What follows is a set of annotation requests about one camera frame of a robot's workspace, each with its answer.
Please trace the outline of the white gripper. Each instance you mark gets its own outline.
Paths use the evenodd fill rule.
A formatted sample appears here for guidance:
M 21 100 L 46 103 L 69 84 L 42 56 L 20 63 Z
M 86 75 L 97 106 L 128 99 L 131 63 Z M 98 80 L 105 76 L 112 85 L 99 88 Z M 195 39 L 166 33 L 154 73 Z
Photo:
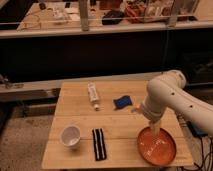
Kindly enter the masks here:
M 149 127 L 153 136 L 157 136 L 160 132 L 161 122 L 159 121 L 164 113 L 164 109 L 153 108 L 151 106 L 146 106 L 144 103 L 140 105 L 140 112 L 150 121 Z

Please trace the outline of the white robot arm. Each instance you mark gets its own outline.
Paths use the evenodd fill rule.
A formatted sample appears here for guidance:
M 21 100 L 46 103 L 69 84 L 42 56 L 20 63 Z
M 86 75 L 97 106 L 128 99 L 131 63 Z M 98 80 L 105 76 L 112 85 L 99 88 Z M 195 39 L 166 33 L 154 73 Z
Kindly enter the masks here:
M 139 111 L 150 121 L 159 121 L 166 108 L 182 114 L 208 135 L 213 136 L 213 105 L 183 90 L 186 78 L 180 70 L 170 70 L 147 83 L 147 95 Z

